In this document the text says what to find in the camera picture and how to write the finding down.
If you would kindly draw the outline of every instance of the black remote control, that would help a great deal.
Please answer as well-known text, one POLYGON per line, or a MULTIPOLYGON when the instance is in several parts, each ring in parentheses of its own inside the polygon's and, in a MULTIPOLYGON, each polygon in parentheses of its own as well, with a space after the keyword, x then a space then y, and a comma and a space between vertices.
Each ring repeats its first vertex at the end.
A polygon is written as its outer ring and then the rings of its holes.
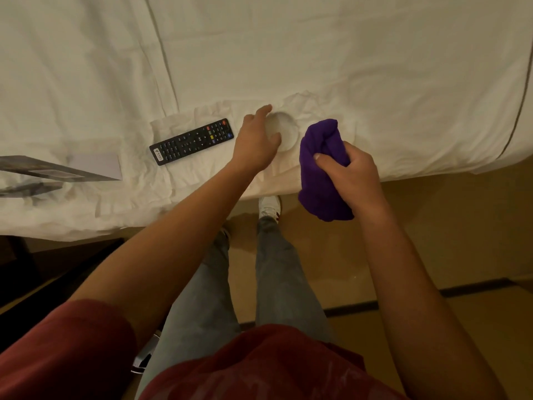
POLYGON ((156 163, 163 165, 231 139, 233 132, 230 123, 227 119, 221 119, 153 144, 150 146, 150 151, 156 163))

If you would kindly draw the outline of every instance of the purple towel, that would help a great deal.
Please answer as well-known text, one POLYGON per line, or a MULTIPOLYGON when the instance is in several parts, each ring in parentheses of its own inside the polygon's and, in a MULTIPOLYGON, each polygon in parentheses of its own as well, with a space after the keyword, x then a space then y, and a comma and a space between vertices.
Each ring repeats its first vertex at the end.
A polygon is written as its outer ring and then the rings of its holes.
POLYGON ((308 127, 303 136, 300 143, 302 190, 298 200, 309 213, 326 222, 352 220, 352 210, 338 194, 328 174, 316 165, 315 153, 327 154, 344 167, 350 164, 336 120, 321 120, 308 127))

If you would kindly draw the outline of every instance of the jeans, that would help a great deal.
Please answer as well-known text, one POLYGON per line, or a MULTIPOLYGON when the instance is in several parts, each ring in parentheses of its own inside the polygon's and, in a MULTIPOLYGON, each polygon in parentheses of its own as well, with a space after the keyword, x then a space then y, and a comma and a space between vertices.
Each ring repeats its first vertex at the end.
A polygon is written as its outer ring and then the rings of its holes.
MULTIPOLYGON (((219 232, 202 264, 170 308, 136 399, 160 372, 178 363, 213 355, 241 333, 230 297, 228 249, 228 240, 219 232)), ((255 272, 257 326, 285 324, 316 340, 333 341, 296 249, 268 216, 257 224, 255 272)))

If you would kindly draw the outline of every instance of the shoe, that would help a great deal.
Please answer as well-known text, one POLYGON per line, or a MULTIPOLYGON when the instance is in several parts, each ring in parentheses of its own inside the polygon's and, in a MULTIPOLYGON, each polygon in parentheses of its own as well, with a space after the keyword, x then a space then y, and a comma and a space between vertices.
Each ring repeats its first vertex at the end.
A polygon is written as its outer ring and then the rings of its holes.
POLYGON ((228 239, 228 243, 231 241, 231 235, 230 235, 230 232, 228 231, 227 228, 225 228, 224 226, 222 226, 220 228, 220 231, 222 231, 222 233, 226 236, 226 238, 228 239))
POLYGON ((259 198, 259 219, 270 216, 278 223, 280 214, 281 199, 279 199, 279 196, 264 196, 259 198))

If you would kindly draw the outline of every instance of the bed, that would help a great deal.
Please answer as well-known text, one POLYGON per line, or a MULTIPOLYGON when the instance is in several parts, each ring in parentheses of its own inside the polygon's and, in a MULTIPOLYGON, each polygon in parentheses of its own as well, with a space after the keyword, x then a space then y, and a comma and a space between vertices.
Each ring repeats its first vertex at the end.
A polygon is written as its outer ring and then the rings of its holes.
MULTIPOLYGON (((145 226, 230 160, 148 146, 264 103, 300 137, 335 118, 382 180, 533 153, 533 0, 0 0, 0 154, 116 153, 122 181, 0 200, 0 234, 73 241, 145 226), (167 118, 178 125, 165 127, 167 118)), ((27 179, 0 174, 0 188, 27 179)), ((243 199, 300 189, 298 143, 243 199)))

